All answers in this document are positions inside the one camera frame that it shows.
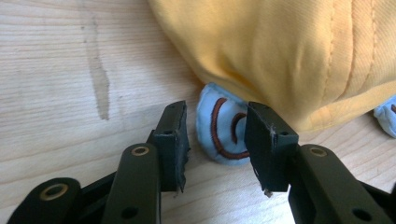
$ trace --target light blue fabric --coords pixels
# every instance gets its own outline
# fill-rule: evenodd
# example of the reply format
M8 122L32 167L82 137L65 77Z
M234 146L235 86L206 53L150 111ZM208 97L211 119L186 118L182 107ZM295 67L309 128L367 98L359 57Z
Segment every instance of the light blue fabric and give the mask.
M249 162L244 142L247 109L243 100L215 83L204 87L197 106L196 130L210 158L227 165Z
M396 95L384 104L374 109L374 116L378 119L382 129L390 136L396 138Z

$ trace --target plush toy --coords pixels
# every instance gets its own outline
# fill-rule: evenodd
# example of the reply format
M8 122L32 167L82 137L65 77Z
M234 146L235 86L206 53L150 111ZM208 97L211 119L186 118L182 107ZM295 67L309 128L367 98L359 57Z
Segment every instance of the plush toy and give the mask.
M210 107L220 106L215 112L221 117L227 107L243 114L243 101L271 106L298 132L331 127L375 109L384 130L395 135L396 1L149 2L194 73L218 85L204 89L198 108L209 119L197 127L204 146L213 129ZM225 119L219 115L218 121ZM238 118L232 122L237 136L243 124ZM217 125L221 139L222 124ZM215 137L206 147L219 161L222 148L233 157L244 153L233 128L231 133L225 128L233 144Z

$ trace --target brown embroidered line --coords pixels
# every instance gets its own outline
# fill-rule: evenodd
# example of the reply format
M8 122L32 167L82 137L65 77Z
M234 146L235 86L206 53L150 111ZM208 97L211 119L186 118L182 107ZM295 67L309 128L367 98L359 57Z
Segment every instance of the brown embroidered line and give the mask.
M221 109L221 106L227 101L227 99L225 98L219 98L216 103L215 106L213 107L213 111L212 111L212 115L211 115L211 122L210 122L210 134L212 135L212 140L213 140L213 144L215 145L216 150L218 151L218 153L229 159L229 160L240 160L240 159L244 159L246 157L249 156L248 151L244 151L241 153L230 153L228 152L226 149L224 149L223 145L221 144L220 140L219 140L219 136L218 136L218 117L219 117L219 112Z
M236 125L238 124L238 121L244 117L246 117L247 115L245 113L237 113L234 117L233 117L233 121L231 122L231 138L233 139L233 142L235 144L238 143L238 138L236 137Z

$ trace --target yellow fabric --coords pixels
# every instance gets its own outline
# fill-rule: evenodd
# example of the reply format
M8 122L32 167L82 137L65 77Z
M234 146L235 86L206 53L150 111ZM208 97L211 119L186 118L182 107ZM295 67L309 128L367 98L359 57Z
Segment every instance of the yellow fabric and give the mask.
M203 82L271 106L297 131L396 93L396 1L149 0Z

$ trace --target wood grain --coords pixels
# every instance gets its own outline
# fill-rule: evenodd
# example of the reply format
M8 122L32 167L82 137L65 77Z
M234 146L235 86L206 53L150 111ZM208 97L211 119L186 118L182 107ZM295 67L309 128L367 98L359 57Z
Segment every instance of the wood grain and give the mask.
M0 64L0 223L43 181L69 176L85 186L114 172L177 100L189 106L192 151L185 193L163 194L163 223L293 222L287 194L266 199L250 165L219 165L199 148L203 85L146 1L2 1ZM396 142L371 115L301 138L391 190Z

